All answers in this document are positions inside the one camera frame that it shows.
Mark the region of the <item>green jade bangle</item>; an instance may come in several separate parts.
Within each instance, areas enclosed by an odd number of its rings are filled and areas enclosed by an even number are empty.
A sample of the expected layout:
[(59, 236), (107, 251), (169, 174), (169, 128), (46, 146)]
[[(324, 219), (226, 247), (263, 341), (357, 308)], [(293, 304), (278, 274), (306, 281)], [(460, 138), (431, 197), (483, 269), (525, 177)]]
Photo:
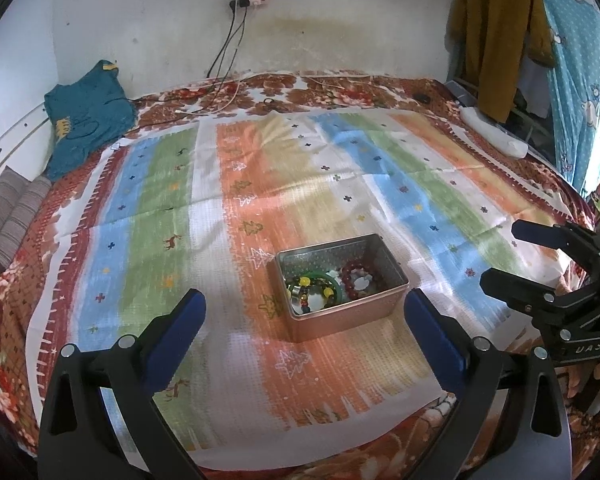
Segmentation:
[(339, 306), (344, 301), (342, 288), (336, 278), (324, 272), (306, 272), (286, 281), (287, 297), (296, 315)]

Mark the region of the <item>white long object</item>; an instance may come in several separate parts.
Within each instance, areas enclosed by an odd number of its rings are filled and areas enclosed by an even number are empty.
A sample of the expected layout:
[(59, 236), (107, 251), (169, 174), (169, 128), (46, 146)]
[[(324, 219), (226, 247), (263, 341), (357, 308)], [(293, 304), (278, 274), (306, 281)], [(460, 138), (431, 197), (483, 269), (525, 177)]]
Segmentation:
[(480, 134), (486, 142), (489, 142), (499, 152), (516, 159), (524, 159), (528, 154), (528, 144), (511, 136), (502, 128), (494, 126), (475, 107), (461, 107), (460, 118)]

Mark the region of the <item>blue dotted curtain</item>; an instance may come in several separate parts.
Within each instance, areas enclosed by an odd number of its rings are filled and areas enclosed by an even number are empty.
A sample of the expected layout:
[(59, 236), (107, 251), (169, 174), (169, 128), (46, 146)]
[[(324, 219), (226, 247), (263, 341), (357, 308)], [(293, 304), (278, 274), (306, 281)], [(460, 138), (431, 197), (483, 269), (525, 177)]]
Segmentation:
[(547, 75), (555, 166), (581, 195), (600, 184), (600, 7), (543, 0), (555, 67)]

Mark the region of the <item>silver metal tin box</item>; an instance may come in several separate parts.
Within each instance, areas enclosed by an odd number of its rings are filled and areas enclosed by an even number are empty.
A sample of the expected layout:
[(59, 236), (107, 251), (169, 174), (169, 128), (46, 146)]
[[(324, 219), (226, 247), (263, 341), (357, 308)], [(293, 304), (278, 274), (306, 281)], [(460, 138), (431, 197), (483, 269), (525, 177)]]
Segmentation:
[(266, 270), (294, 342), (385, 318), (410, 288), (378, 234), (287, 249), (276, 254)]

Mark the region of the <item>striped colourful cloth mat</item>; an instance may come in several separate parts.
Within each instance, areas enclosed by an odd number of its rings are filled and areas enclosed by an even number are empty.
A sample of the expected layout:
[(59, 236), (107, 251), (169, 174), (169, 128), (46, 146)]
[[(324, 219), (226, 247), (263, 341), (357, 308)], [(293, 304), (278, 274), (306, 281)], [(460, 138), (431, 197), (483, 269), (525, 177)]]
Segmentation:
[(441, 394), (400, 314), (294, 341), (277, 256), (376, 234), (411, 285), (506, 347), (524, 318), (484, 296), (480, 275), (557, 284), (567, 257), (510, 228), (568, 214), (467, 141), (422, 113), (345, 110), (205, 120), (108, 148), (52, 212), (28, 329), (33, 406), (66, 342), (108, 347), (196, 288), (206, 322), (156, 402), (201, 466), (271, 471), (395, 437)]

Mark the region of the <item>striped brown pillow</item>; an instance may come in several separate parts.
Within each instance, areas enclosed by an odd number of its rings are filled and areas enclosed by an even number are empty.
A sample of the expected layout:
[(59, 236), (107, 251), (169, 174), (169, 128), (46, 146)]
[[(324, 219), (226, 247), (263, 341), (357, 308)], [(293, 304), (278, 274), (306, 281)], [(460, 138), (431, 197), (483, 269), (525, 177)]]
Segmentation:
[(12, 168), (0, 175), (0, 274), (14, 260), (52, 182), (45, 176), (29, 181)]

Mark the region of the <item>mustard hanging garment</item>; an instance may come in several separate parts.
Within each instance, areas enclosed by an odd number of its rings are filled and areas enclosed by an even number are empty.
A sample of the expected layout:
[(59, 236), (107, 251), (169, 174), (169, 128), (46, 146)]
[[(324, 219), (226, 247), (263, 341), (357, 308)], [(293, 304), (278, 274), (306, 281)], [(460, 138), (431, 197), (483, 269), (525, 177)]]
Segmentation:
[(520, 64), (552, 68), (552, 36), (543, 0), (454, 0), (448, 36), (462, 46), (460, 78), (477, 88), (482, 114), (506, 122)]

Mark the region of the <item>teal folded garment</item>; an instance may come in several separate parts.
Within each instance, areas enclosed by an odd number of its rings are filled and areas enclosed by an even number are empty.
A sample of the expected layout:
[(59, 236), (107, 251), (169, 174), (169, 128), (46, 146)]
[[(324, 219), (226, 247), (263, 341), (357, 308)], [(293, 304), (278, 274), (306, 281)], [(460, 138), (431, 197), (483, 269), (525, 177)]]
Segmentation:
[(58, 84), (44, 96), (44, 108), (55, 141), (45, 169), (56, 182), (75, 170), (94, 151), (120, 139), (137, 118), (134, 104), (118, 81), (118, 66), (107, 60), (73, 84)]

